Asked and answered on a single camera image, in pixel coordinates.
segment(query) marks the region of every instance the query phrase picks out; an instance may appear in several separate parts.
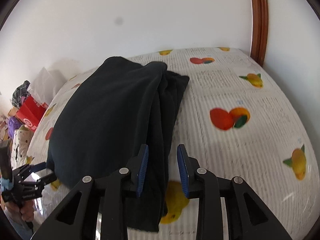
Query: hand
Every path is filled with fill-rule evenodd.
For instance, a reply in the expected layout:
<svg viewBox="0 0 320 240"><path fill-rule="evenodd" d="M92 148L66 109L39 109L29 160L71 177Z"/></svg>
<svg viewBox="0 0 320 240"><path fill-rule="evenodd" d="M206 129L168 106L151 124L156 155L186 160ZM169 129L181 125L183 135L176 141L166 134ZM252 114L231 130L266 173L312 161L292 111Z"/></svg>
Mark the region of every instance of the hand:
<svg viewBox="0 0 320 240"><path fill-rule="evenodd" d="M33 204L33 200L28 200L23 204L23 207L19 209L15 203L9 201L5 203L5 207L15 222L20 223L21 219L25 222L31 222L34 219L33 212L35 211Z"/></svg>

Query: white plastic bag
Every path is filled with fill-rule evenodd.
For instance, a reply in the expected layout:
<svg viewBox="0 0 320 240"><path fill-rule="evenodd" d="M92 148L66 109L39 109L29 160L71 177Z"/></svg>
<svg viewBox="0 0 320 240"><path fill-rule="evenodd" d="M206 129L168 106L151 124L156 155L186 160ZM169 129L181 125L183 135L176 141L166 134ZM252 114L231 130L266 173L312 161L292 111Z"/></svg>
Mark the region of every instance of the white plastic bag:
<svg viewBox="0 0 320 240"><path fill-rule="evenodd" d="M52 99L63 86L43 67L35 80L30 83L27 91L43 107L48 108Z"/></svg>

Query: red bag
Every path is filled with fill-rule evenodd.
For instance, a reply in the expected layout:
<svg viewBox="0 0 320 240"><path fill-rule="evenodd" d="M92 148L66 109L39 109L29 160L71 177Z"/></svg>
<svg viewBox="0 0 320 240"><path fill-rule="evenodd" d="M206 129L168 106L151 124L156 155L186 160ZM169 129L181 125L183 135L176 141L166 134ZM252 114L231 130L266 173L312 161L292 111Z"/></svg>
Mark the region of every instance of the red bag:
<svg viewBox="0 0 320 240"><path fill-rule="evenodd" d="M45 111L46 109L37 103L32 96L28 96L16 113L16 116L22 120L30 130L35 131Z"/></svg>

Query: purple yarn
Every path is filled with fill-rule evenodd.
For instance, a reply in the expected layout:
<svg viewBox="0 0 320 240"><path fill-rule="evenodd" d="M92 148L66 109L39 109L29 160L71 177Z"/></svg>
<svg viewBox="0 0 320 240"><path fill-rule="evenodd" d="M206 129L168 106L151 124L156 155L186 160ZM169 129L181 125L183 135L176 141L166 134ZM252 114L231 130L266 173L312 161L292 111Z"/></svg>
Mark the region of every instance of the purple yarn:
<svg viewBox="0 0 320 240"><path fill-rule="evenodd" d="M9 118L9 121L8 121L8 135L9 135L10 138L13 139L14 130L19 129L21 127L21 125L22 125L22 123L17 118L15 118L14 116Z"/></svg>

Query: folded black garment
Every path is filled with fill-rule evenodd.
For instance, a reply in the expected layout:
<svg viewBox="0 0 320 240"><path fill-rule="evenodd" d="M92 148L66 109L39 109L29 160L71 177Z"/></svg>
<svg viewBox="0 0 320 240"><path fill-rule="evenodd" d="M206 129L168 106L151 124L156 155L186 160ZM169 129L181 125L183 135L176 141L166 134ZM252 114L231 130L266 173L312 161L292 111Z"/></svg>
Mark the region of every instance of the folded black garment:
<svg viewBox="0 0 320 240"><path fill-rule="evenodd" d="M69 188L84 176L125 167L142 143L149 146L143 192L127 199L131 228L158 232L168 183L172 131L189 77L163 62L145 66L111 57L70 98L49 142L47 167Z"/></svg>

